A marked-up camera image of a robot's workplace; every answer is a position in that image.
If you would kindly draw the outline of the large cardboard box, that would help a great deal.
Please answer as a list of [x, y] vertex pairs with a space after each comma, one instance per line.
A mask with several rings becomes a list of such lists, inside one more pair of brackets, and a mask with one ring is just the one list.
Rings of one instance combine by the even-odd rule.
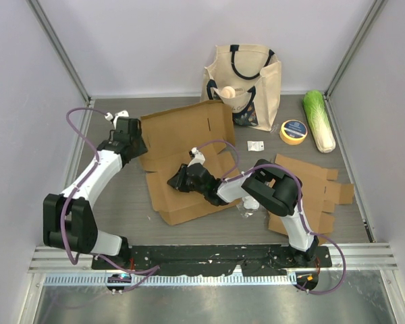
[[232, 110], [221, 101], [170, 109], [141, 118], [142, 137], [148, 149], [140, 156], [153, 209], [169, 225], [181, 224], [222, 211], [197, 192], [179, 192], [168, 185], [183, 164], [191, 161], [189, 152], [197, 148], [204, 156], [204, 167], [216, 178], [225, 173], [238, 175], [235, 158], [227, 144], [235, 143]]

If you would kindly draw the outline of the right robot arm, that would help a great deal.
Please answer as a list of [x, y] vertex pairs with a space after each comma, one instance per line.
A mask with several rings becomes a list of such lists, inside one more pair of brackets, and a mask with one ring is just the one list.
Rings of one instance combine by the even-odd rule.
[[181, 165], [167, 184], [179, 192], [197, 192], [217, 207], [250, 196], [280, 217], [293, 262], [305, 267], [314, 261], [319, 240], [304, 213], [302, 182], [285, 167], [260, 159], [248, 171], [221, 180], [201, 163], [189, 163]]

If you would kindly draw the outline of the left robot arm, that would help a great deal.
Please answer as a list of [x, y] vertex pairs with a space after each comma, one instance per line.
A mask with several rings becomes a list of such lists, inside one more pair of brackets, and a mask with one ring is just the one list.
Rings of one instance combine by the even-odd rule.
[[147, 148], [139, 119], [127, 111], [107, 113], [105, 118], [113, 129], [108, 139], [92, 147], [94, 157], [86, 169], [60, 194], [44, 199], [43, 242], [65, 250], [73, 265], [80, 254], [101, 254], [115, 269], [123, 269], [130, 261], [128, 240], [99, 230], [93, 207], [109, 181]]

